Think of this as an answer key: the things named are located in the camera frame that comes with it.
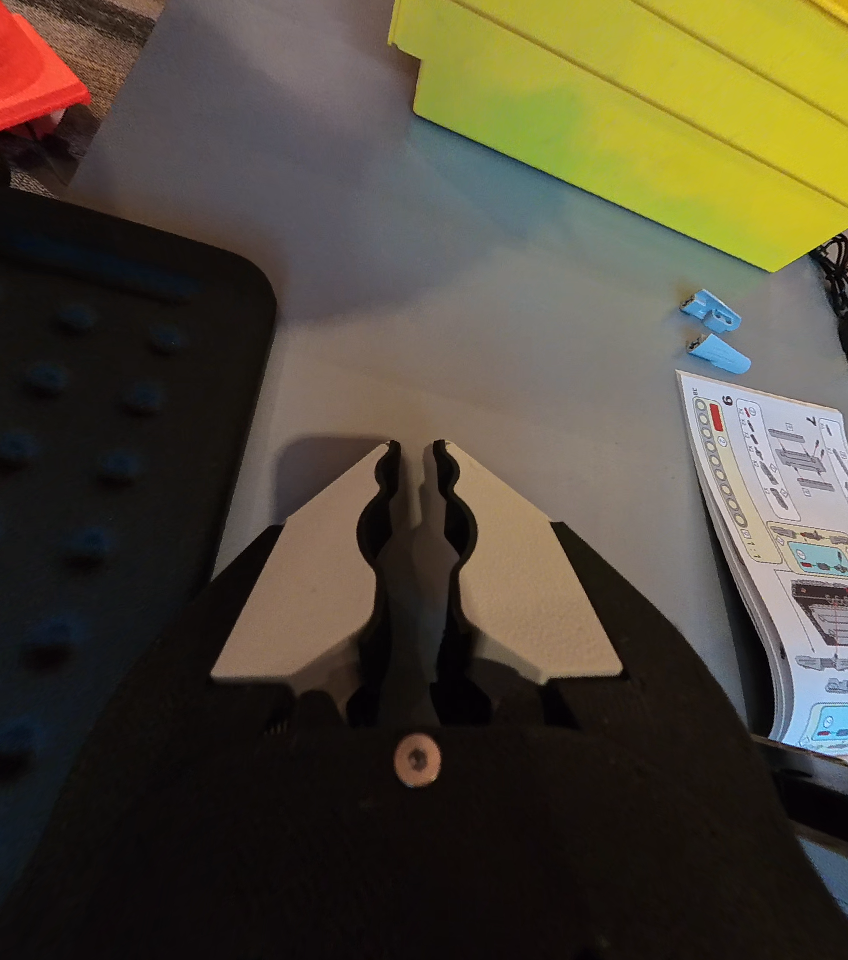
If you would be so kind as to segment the black bumpy pad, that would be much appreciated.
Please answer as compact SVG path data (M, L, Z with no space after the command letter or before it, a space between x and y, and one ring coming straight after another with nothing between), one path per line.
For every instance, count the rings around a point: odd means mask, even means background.
M276 314L242 256L0 187L0 908L210 580Z

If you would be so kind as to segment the grey desk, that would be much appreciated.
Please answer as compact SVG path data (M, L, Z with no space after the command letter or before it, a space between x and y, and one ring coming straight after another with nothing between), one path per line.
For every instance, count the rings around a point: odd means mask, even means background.
M697 483L678 305L706 288L755 390L837 408L848 366L801 258L761 272L412 111L391 2L167 2L70 187L253 261L275 340L215 572L377 444L402 445L382 554L383 723L433 723L454 551L447 439L565 522L690 642L748 728L766 655Z

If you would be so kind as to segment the printed instruction booklet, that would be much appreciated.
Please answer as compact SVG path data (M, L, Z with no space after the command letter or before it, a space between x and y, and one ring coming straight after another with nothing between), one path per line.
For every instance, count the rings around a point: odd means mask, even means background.
M703 497L766 651L769 735L848 763L848 442L836 409L676 372Z

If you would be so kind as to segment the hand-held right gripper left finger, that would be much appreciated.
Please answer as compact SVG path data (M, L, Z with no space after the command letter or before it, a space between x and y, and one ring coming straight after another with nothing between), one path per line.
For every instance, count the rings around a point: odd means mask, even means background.
M382 442L281 527L212 669L220 685L327 694L353 727L377 724L392 650L380 565L402 450Z

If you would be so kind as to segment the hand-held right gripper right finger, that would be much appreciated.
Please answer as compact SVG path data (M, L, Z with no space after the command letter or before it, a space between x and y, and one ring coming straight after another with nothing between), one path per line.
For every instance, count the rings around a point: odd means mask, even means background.
M449 440L432 445L455 561L430 698L443 726L490 724L552 681L623 676L550 518Z

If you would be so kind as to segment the small grey brick piece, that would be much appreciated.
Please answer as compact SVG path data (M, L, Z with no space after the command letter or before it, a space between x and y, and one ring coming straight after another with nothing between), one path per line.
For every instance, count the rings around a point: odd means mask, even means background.
M686 353L734 376L746 374L751 368L748 357L715 333L703 334L688 342Z
M679 309L682 313L698 319L707 330L717 334L734 332L742 323L737 312L705 289L698 290L685 299Z

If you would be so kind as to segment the yellow plastic bin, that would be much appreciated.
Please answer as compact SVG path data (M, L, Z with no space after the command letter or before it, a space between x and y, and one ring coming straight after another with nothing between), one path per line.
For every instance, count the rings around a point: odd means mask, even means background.
M848 228L848 2L402 1L431 122L773 272Z

